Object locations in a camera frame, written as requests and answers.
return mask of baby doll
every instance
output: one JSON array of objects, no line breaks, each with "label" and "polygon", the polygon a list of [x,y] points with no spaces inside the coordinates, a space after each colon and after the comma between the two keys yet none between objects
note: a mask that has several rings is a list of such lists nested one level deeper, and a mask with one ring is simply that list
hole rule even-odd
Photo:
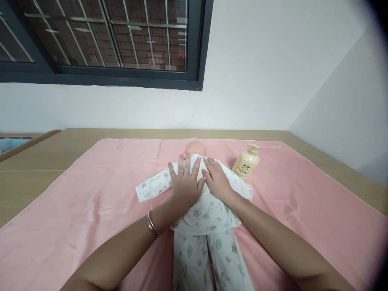
[{"label": "baby doll", "polygon": [[[203,177],[202,169],[207,170],[203,162],[207,154],[206,147],[200,141],[192,141],[186,146],[185,152],[191,153],[191,172],[197,157],[201,157],[197,176],[199,181]],[[232,189],[251,200],[252,187],[219,163]],[[177,163],[173,164],[173,168],[178,174]],[[166,169],[137,186],[136,192],[140,202],[143,202],[170,187],[170,172]],[[170,227],[174,231],[174,290],[213,289],[208,258],[210,253],[217,290],[253,291],[233,230],[240,224],[239,217],[213,196],[205,183],[200,199]]]}]

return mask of window frame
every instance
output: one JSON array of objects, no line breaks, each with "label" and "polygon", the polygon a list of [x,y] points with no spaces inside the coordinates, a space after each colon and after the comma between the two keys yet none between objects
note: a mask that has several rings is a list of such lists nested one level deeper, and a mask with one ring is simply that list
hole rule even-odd
[{"label": "window frame", "polygon": [[189,1],[187,72],[174,72],[54,64],[15,1],[0,0],[0,11],[35,61],[35,63],[0,62],[0,82],[134,86],[201,91],[213,1]]}]

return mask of brick wall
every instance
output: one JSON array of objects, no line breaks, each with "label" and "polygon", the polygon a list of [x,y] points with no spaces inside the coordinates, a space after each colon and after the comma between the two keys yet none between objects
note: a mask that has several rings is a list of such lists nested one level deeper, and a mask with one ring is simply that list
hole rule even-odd
[{"label": "brick wall", "polygon": [[[83,17],[81,7],[77,1],[60,0],[66,16]],[[115,21],[127,21],[125,9],[122,0],[105,0],[110,18]],[[32,0],[18,0],[23,12],[39,13],[34,7]],[[62,13],[55,0],[38,0],[38,3],[44,14],[50,16],[61,16]],[[102,13],[97,0],[82,0],[87,17],[102,19]],[[169,24],[182,24],[185,17],[186,0],[169,0]],[[143,0],[126,0],[129,21],[146,23],[146,12]],[[164,0],[147,0],[147,12],[149,23],[166,23],[166,12]],[[34,30],[38,37],[46,47],[50,56],[55,63],[66,64],[65,59],[55,43],[52,34],[47,31],[47,26],[41,19],[29,19],[33,24]],[[49,21],[51,28],[54,31],[59,43],[61,44],[65,54],[67,55],[72,65],[84,65],[83,58],[74,41],[73,36],[65,21]],[[69,21],[74,35],[82,49],[82,52],[87,59],[88,65],[102,66],[99,53],[93,41],[92,35],[89,32],[86,23]],[[110,40],[110,35],[104,23],[91,23],[91,28],[94,32],[96,41],[100,48],[100,52],[105,61],[105,65],[109,67],[118,67],[117,58],[115,55],[113,44]],[[126,68],[137,68],[135,54],[131,42],[131,36],[128,26],[113,25],[116,41],[119,52]],[[132,27],[133,41],[135,44],[137,61],[141,69],[153,69],[152,54],[150,48],[150,40],[148,29],[144,26]],[[156,70],[169,69],[167,29],[166,28],[150,28],[151,45],[154,53],[154,62]],[[170,41],[170,57],[171,70],[185,70],[185,30],[169,29]]]}]

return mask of doll head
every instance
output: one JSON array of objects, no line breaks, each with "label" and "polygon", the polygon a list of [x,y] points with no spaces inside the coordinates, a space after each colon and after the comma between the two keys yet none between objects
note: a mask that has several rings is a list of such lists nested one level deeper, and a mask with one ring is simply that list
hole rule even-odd
[{"label": "doll head", "polygon": [[189,152],[191,155],[199,154],[200,156],[206,156],[206,147],[200,141],[192,141],[192,142],[189,142],[186,146],[185,159],[186,159],[187,152]]}]

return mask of pajama pants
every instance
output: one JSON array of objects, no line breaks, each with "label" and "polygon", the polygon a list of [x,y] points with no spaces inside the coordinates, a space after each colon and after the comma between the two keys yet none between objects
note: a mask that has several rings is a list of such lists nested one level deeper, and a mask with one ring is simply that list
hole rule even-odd
[{"label": "pajama pants", "polygon": [[207,236],[174,233],[174,291],[213,290],[209,253],[217,291],[254,291],[233,228]]}]

